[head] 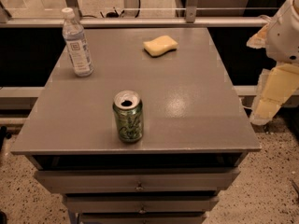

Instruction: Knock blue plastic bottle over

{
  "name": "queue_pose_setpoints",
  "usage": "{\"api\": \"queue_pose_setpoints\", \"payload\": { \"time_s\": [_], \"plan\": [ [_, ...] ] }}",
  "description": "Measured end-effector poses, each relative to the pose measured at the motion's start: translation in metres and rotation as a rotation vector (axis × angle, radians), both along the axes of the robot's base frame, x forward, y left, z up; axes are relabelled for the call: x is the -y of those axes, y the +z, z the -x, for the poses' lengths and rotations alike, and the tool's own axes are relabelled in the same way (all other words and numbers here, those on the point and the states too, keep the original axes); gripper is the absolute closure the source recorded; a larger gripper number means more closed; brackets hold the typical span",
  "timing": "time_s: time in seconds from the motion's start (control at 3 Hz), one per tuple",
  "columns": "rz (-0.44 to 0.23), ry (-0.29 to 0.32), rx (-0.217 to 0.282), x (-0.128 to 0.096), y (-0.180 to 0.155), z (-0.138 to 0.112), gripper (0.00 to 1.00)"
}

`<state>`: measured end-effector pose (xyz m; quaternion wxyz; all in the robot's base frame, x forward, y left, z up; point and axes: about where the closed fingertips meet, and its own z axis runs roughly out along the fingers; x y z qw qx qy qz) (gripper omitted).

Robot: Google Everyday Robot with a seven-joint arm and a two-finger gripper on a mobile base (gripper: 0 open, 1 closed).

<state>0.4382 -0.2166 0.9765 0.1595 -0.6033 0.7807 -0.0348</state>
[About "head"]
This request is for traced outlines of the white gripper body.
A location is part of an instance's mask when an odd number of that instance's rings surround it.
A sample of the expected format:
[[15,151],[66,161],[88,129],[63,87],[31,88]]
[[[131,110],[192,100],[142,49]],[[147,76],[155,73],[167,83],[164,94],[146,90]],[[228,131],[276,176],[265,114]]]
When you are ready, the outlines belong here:
[[299,0],[286,0],[269,22],[266,54],[281,63],[299,63]]

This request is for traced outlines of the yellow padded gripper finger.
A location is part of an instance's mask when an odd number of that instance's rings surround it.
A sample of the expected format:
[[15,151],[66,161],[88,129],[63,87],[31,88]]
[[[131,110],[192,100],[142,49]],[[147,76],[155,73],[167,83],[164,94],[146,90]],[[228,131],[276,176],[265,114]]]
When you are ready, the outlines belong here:
[[267,124],[298,89],[298,63],[278,63],[270,71],[263,70],[249,121],[254,125]]
[[253,35],[248,41],[247,46],[252,49],[265,49],[267,47],[268,24],[262,27],[255,35]]

